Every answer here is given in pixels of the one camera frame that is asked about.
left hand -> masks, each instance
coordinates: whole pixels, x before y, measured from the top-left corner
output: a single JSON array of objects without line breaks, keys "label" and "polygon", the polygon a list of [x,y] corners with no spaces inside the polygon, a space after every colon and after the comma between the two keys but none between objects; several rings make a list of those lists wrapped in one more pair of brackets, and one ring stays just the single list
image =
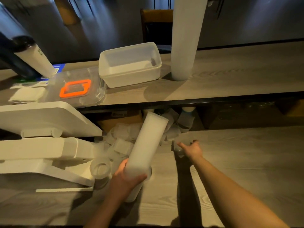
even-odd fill
[{"label": "left hand", "polygon": [[128,179],[124,173],[124,168],[128,162],[128,159],[125,159],[119,165],[118,170],[112,176],[110,182],[110,188],[108,192],[108,197],[111,200],[121,204],[123,203],[131,191],[140,183],[142,183],[146,178],[146,174],[142,174],[133,179]]}]

cardboard box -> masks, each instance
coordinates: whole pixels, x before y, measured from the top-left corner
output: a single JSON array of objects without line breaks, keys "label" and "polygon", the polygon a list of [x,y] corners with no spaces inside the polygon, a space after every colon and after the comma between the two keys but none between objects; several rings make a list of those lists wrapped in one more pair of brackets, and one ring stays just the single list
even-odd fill
[{"label": "cardboard box", "polygon": [[143,122],[142,114],[140,110],[128,110],[127,114],[123,118],[114,117],[111,112],[104,113],[97,119],[98,125],[105,132],[109,132],[117,123],[133,124]]}]

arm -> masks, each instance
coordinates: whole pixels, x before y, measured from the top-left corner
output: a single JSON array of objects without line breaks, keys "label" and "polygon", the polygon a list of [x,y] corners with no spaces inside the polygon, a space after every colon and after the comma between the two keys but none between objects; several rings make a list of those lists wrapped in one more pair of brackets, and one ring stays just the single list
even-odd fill
[{"label": "arm", "polygon": [[195,166],[225,227],[288,228],[264,203],[204,159],[197,140],[190,146],[178,145]]},{"label": "arm", "polygon": [[87,222],[85,228],[107,228],[110,221],[120,207],[120,205],[127,199],[135,186],[142,183],[147,175],[143,174],[134,179],[128,179],[124,174],[124,168],[128,159],[121,162],[118,170],[113,175],[109,192],[106,195],[102,205],[95,212],[93,217]]}]

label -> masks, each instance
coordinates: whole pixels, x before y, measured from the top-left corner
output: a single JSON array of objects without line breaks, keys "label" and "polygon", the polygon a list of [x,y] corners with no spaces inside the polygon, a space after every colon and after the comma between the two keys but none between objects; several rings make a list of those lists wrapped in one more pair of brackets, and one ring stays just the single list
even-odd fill
[{"label": "label", "polygon": [[[53,67],[56,70],[56,73],[60,73],[62,71],[62,69],[64,68],[65,64],[57,64],[57,65],[53,65]],[[15,83],[10,87],[10,89],[18,89],[21,88],[23,86],[27,86],[27,87],[39,87],[39,86],[47,86],[49,83],[49,77],[38,77],[35,78],[33,80],[25,80],[22,77],[16,77],[15,79]]]}]

white plastic tube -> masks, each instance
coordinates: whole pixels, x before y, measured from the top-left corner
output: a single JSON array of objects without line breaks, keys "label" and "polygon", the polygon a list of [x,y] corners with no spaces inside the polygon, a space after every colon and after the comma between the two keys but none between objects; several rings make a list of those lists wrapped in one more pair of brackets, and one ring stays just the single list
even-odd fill
[{"label": "white plastic tube", "polygon": [[174,0],[171,72],[176,81],[192,74],[208,0]]},{"label": "white plastic tube", "polygon": [[[152,158],[157,150],[167,123],[168,119],[148,112],[125,167],[125,173],[128,178],[149,173]],[[135,187],[126,202],[133,202],[141,187],[142,184]]]}]

